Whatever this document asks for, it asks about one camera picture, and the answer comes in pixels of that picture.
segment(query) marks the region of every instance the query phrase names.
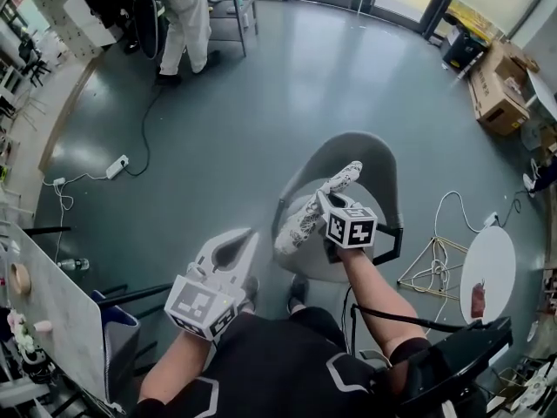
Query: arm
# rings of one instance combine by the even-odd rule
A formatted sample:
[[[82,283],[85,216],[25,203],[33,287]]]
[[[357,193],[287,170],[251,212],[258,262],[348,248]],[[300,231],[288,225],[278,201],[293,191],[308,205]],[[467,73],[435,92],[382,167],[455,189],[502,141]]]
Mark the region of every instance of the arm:
[[[362,307],[417,317],[412,306],[383,279],[361,250],[339,248],[338,254],[345,265],[356,301]],[[369,332],[387,358],[405,340],[426,338],[418,325],[381,319],[370,314],[363,314],[363,317]]]
[[[149,398],[168,403],[203,370],[211,343],[180,332],[157,365],[145,376],[139,401]]]

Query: person in white pants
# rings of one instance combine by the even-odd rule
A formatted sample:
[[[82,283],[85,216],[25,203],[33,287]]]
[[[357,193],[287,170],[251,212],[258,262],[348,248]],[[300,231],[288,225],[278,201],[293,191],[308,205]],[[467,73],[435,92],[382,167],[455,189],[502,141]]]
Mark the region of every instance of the person in white pants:
[[[188,52],[194,74],[217,64],[219,51],[207,54],[211,36],[207,0],[164,0],[164,7],[170,25],[157,84],[176,85],[182,80],[178,75],[178,66],[184,50]]]

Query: white pants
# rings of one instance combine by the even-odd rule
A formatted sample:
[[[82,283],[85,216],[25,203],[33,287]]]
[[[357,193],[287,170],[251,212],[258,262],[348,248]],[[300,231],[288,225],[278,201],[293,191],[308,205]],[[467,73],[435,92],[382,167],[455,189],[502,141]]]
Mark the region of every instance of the white pants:
[[[178,74],[184,49],[190,57],[191,70],[198,73],[207,63],[207,44],[211,36],[207,0],[164,0],[170,22],[160,73]]]

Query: plastic bottle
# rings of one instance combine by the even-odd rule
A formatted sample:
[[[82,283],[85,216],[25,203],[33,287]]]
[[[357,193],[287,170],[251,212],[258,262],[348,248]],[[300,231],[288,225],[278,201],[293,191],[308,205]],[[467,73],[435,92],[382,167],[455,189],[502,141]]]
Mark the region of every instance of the plastic bottle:
[[[87,259],[67,259],[59,261],[57,265],[63,271],[85,271],[89,269],[89,261]]]

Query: grey floor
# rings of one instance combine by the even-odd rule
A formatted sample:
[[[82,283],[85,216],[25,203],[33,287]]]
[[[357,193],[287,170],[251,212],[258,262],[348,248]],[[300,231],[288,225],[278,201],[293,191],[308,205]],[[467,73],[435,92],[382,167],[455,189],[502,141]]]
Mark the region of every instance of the grey floor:
[[[258,5],[260,32],[257,38],[251,34],[247,58],[239,44],[214,44],[223,63],[198,78],[183,61],[185,82],[165,92],[148,118],[151,167],[143,176],[84,179],[67,188],[75,206],[64,223],[73,231],[64,235],[61,255],[90,259],[91,270],[80,280],[84,289],[172,281],[207,239],[252,226],[264,234],[254,269],[262,282],[258,312],[284,317],[291,275],[271,263],[268,233],[278,195],[316,148],[348,130],[378,134],[398,161],[406,223],[402,254],[380,267],[391,283],[432,236],[446,192],[462,193],[476,227],[491,212],[507,211],[521,188],[527,155],[517,138],[493,138],[478,125],[466,83],[441,68],[435,47],[410,31],[343,10],[312,3]],[[130,157],[131,170],[141,168],[140,120],[156,94],[153,77],[152,63],[112,48],[71,114],[46,180],[102,175],[122,154]],[[508,222],[518,267],[505,313],[513,318],[516,345],[501,367],[522,352],[534,316],[543,219],[541,199],[522,199],[521,214]],[[44,188],[37,225],[59,220],[57,197]],[[444,205],[439,229],[463,246],[472,242],[456,199]],[[43,236],[40,244],[53,255],[56,237]],[[345,290],[313,282],[310,303],[339,318]],[[421,317],[435,317],[440,300],[402,293]],[[450,302],[440,319],[462,323],[458,303]],[[358,331],[357,348],[373,347],[361,322]],[[144,339],[158,337],[158,354],[175,333],[162,314],[145,323]],[[441,337],[430,334],[432,340]]]

